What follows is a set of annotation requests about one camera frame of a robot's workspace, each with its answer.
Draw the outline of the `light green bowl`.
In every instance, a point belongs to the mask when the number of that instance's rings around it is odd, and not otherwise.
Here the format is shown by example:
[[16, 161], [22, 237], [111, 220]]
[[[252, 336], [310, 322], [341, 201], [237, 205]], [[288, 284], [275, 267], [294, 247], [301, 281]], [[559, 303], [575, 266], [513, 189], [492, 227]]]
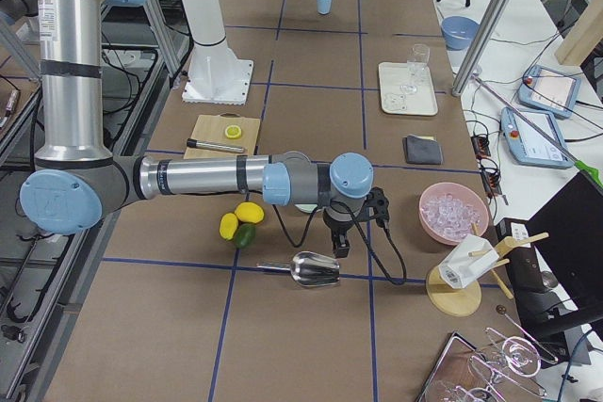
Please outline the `light green bowl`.
[[304, 204], [296, 204], [296, 205], [295, 205], [295, 207], [296, 207], [296, 208], [297, 208], [299, 211], [301, 211], [301, 212], [303, 212], [303, 213], [305, 213], [305, 214], [311, 214], [311, 213], [312, 213], [312, 212], [313, 212], [315, 209], [317, 209], [317, 208], [318, 208], [318, 206], [317, 206], [316, 204], [307, 204], [307, 203], [304, 203]]

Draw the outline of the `pink bowl of ice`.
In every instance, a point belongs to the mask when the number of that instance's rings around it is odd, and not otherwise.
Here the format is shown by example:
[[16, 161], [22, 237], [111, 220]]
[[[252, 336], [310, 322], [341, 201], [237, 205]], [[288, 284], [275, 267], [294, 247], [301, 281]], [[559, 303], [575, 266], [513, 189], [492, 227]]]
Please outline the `pink bowl of ice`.
[[419, 197], [418, 216], [424, 231], [446, 245], [458, 245], [468, 234], [484, 235], [490, 222], [482, 198], [452, 182], [428, 186]]

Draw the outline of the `blue bowl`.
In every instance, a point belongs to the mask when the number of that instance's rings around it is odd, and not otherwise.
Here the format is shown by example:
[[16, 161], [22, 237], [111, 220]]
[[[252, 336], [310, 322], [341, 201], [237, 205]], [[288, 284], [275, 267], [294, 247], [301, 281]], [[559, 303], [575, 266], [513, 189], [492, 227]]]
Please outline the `blue bowl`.
[[480, 24], [464, 16], [449, 16], [441, 23], [441, 32], [449, 50], [467, 49], [476, 37]]

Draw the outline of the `yellow lemon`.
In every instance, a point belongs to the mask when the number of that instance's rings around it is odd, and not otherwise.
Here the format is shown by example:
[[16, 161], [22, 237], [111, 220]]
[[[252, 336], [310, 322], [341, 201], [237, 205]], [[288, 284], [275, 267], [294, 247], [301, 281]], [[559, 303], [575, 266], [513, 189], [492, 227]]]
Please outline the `yellow lemon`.
[[236, 207], [235, 215], [241, 222], [258, 224], [264, 220], [265, 211], [254, 202], [244, 201]]
[[238, 217], [234, 213], [226, 213], [220, 219], [219, 233], [224, 240], [230, 241], [234, 238], [239, 226]]

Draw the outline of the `grey folded cloth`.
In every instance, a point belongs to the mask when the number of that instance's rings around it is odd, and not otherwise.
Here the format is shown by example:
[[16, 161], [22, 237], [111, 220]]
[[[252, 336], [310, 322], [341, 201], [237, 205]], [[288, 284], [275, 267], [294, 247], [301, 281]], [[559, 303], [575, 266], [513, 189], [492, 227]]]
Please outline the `grey folded cloth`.
[[443, 154], [439, 143], [431, 138], [409, 135], [402, 140], [406, 162], [418, 165], [441, 165]]

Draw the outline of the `white carton on stand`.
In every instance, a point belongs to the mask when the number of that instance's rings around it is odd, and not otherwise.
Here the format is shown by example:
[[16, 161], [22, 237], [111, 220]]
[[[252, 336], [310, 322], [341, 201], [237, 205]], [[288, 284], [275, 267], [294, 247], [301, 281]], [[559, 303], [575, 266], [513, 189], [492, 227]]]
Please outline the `white carton on stand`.
[[489, 271], [498, 254], [487, 239], [468, 234], [439, 264], [442, 280], [453, 289], [464, 289]]

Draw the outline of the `lemon half slice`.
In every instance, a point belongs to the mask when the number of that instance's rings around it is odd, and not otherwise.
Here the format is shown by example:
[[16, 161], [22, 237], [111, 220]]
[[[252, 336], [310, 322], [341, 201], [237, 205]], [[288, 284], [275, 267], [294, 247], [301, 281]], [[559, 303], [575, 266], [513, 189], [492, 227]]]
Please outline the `lemon half slice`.
[[242, 138], [243, 129], [238, 124], [229, 124], [224, 128], [224, 136], [230, 140]]

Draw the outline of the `cream bear tray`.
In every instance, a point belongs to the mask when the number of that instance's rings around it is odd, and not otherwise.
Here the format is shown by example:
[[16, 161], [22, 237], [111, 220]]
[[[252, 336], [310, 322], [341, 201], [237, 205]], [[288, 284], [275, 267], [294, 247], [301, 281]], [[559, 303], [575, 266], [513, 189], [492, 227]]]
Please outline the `cream bear tray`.
[[426, 64], [382, 62], [378, 75], [383, 112], [411, 116], [438, 113], [431, 72]]

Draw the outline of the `wooden cutting board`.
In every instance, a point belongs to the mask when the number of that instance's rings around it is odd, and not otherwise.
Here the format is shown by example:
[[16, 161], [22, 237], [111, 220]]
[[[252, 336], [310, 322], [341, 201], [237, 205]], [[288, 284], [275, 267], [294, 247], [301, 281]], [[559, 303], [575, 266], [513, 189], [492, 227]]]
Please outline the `wooden cutting board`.
[[[235, 114], [200, 115], [189, 137], [201, 142], [240, 148], [239, 154], [253, 155], [260, 124], [261, 121], [257, 118]], [[240, 128], [240, 136], [228, 137], [226, 129], [234, 126]]]

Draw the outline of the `hanging wine glasses rack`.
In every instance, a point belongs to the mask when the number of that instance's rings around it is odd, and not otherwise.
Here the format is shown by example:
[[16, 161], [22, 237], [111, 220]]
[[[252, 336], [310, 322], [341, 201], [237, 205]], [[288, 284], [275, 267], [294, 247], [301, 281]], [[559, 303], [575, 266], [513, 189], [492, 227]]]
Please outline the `hanging wine glasses rack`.
[[505, 335], [486, 328], [488, 343], [475, 346], [458, 331], [448, 337], [424, 381], [418, 401], [544, 401], [536, 381], [559, 358], [526, 331]]

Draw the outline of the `black monitor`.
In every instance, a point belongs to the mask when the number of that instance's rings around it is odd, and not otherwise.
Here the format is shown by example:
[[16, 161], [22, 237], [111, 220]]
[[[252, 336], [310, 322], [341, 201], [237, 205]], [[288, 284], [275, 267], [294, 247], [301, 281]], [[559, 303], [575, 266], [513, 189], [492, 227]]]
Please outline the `black monitor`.
[[[513, 250], [506, 265], [521, 324], [565, 358], [583, 325], [590, 323], [602, 334], [602, 187], [581, 171], [530, 219], [502, 219], [497, 237], [518, 229], [549, 234]], [[577, 306], [573, 312], [557, 304], [545, 287], [538, 256]]]

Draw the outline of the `blue teach pendant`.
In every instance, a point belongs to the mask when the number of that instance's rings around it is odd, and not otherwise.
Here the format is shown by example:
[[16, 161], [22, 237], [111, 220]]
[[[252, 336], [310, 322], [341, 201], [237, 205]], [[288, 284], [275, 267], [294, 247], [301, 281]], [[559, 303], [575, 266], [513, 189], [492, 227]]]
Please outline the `blue teach pendant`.
[[[520, 109], [519, 112], [566, 149], [561, 129], [552, 113], [534, 109]], [[573, 167], [565, 155], [509, 107], [501, 110], [500, 121], [504, 139], [517, 163], [552, 169]]]
[[579, 88], [580, 80], [576, 76], [534, 65], [522, 80], [518, 100], [522, 105], [568, 119], [573, 114]]

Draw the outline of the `light blue plastic cup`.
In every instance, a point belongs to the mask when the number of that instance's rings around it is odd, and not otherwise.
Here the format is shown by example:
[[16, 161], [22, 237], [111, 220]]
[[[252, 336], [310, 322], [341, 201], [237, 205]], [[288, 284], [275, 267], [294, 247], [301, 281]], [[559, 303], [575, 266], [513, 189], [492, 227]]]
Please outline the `light blue plastic cup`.
[[331, 11], [333, 0], [317, 0], [317, 12], [320, 15], [327, 15]]

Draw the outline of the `blue teach pendant far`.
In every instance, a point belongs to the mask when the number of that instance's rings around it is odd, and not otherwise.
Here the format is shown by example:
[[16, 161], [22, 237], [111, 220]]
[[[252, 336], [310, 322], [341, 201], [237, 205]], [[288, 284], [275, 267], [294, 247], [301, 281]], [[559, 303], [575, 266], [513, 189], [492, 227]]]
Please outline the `blue teach pendant far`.
[[534, 65], [522, 80], [518, 100], [522, 105], [568, 119], [573, 114], [579, 88], [580, 80], [576, 76]]

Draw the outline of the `aluminium frame post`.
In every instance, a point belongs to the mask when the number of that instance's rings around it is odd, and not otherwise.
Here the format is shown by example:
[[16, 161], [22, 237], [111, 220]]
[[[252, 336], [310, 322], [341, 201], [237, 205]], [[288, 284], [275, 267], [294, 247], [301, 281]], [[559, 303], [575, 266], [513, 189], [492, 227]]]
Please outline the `aluminium frame post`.
[[497, 23], [510, 0], [490, 0], [482, 18], [475, 39], [470, 44], [460, 69], [453, 81], [451, 94], [460, 97], [476, 69], [488, 41], [491, 39]]

